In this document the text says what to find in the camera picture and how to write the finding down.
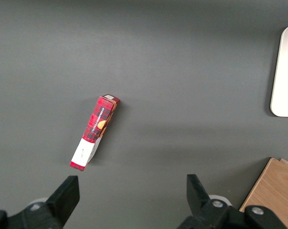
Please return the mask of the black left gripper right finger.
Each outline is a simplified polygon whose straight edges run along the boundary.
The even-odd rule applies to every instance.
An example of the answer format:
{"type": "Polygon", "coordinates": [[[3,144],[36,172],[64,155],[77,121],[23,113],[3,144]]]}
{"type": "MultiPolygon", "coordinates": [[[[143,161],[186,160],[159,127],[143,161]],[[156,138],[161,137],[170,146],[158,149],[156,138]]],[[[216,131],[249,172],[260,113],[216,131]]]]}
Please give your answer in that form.
{"type": "Polygon", "coordinates": [[[179,229],[285,229],[276,214],[263,206],[250,205],[240,212],[223,200],[211,198],[199,178],[188,174],[186,196],[192,212],[179,229]]]}

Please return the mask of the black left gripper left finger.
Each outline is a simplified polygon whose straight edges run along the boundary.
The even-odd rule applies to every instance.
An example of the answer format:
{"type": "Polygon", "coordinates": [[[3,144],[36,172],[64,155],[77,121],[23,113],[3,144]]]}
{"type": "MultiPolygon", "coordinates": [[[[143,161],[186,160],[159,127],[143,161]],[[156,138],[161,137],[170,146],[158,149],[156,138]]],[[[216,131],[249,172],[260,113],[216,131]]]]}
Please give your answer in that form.
{"type": "Polygon", "coordinates": [[[79,200],[78,176],[68,176],[45,202],[34,202],[13,216],[0,210],[0,229],[62,229],[79,200]]]}

